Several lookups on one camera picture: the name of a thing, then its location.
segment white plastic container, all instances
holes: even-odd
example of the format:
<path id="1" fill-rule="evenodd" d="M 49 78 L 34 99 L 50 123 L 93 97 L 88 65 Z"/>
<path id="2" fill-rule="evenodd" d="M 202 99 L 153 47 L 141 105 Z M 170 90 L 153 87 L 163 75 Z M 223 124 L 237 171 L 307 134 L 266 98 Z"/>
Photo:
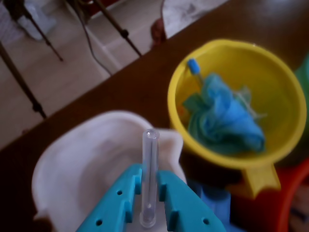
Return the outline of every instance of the white plastic container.
<path id="1" fill-rule="evenodd" d="M 101 114 L 64 134 L 40 157 L 32 177 L 37 208 L 34 219 L 47 219 L 54 231 L 74 232 L 120 174 L 142 163 L 142 133 L 152 125 L 139 115 L 113 111 Z M 171 170 L 185 181 L 179 157 L 182 137 L 158 130 L 159 169 Z M 127 232 L 143 231 L 136 196 L 133 223 Z M 156 224 L 149 232 L 166 232 L 164 204 L 158 203 Z"/>

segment green object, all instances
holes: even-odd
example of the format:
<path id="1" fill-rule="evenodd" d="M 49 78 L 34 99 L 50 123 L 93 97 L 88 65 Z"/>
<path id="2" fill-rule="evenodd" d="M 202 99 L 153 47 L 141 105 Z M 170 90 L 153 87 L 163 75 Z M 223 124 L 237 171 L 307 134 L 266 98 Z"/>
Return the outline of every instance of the green object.
<path id="1" fill-rule="evenodd" d="M 296 70 L 295 72 L 298 81 L 300 82 L 303 92 L 306 98 L 306 106 L 307 106 L 307 120 L 306 126 L 304 129 L 303 136 L 309 135 L 309 121 L 308 121 L 308 109 L 309 109 L 309 54 L 307 55 L 303 64 Z"/>

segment tripod leg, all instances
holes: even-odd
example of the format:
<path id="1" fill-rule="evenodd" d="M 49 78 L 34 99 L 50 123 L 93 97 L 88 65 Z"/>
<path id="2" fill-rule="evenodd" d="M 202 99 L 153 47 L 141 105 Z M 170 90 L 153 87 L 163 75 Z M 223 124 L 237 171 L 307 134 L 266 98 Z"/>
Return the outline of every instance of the tripod leg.
<path id="1" fill-rule="evenodd" d="M 114 17 L 106 10 L 105 6 L 102 4 L 100 0 L 94 0 L 97 6 L 101 9 L 104 16 L 109 20 L 109 22 L 116 28 L 116 30 L 120 33 L 122 38 L 124 38 L 127 43 L 132 47 L 132 49 L 139 55 L 142 56 L 138 48 L 133 44 L 133 42 L 129 39 L 129 32 L 126 29 L 122 29 L 121 26 L 117 23 Z"/>
<path id="2" fill-rule="evenodd" d="M 45 36 L 45 34 L 43 33 L 43 31 L 40 29 L 39 25 L 34 21 L 34 19 L 32 18 L 32 15 L 29 13 L 29 11 L 27 10 L 27 8 L 24 6 L 24 3 L 20 0 L 18 0 L 18 3 L 20 4 L 21 9 L 23 10 L 25 16 L 27 19 L 29 19 L 32 24 L 34 25 L 34 27 L 38 30 L 38 32 L 41 34 L 41 36 L 43 37 L 43 39 L 45 40 L 47 46 L 49 46 L 52 51 L 56 54 L 56 56 L 59 58 L 60 61 L 63 61 L 63 58 L 59 55 L 59 53 L 56 51 L 56 49 L 53 47 L 52 43 L 48 40 L 48 38 Z"/>
<path id="3" fill-rule="evenodd" d="M 2 43 L 0 42 L 0 56 L 2 57 L 4 63 L 7 65 L 11 73 L 13 74 L 15 80 L 18 82 L 19 86 L 22 88 L 23 92 L 26 94 L 26 96 L 29 98 L 29 100 L 32 102 L 32 109 L 35 112 L 39 112 L 41 116 L 45 119 L 47 118 L 41 104 L 36 100 L 33 93 L 27 86 L 25 80 L 23 79 L 22 75 L 17 70 L 16 66 L 12 62 L 11 58 L 9 57 L 9 54 L 4 49 Z"/>

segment test tube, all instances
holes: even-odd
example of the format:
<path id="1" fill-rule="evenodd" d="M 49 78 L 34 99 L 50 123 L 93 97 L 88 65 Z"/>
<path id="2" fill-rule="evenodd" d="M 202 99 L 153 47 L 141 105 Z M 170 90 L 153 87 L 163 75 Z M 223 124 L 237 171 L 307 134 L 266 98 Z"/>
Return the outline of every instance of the test tube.
<path id="1" fill-rule="evenodd" d="M 188 66 L 192 75 L 197 79 L 198 85 L 202 88 L 204 84 L 204 79 L 201 74 L 201 68 L 195 59 L 189 59 Z"/>
<path id="2" fill-rule="evenodd" d="M 143 133 L 140 224 L 145 228 L 155 224 L 159 135 L 159 132 L 154 129 L 148 129 Z"/>

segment brown table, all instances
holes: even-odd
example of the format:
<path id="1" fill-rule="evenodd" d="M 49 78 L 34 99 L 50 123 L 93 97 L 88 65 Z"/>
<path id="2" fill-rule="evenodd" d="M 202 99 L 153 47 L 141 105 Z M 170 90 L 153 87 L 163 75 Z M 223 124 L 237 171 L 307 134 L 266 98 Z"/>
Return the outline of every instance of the brown table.
<path id="1" fill-rule="evenodd" d="M 42 152 L 68 130 L 115 109 L 135 112 L 154 126 L 167 128 L 169 81 L 188 53 L 217 38 L 249 41 L 296 69 L 309 51 L 308 25 L 308 0 L 230 0 L 153 49 L 0 152 L 2 224 L 10 226 L 10 231 L 43 231 L 32 223 L 36 212 L 32 173 Z M 186 175 L 207 179 L 204 161 L 182 155 L 182 165 Z M 219 181 L 226 178 L 226 172 L 221 172 Z"/>

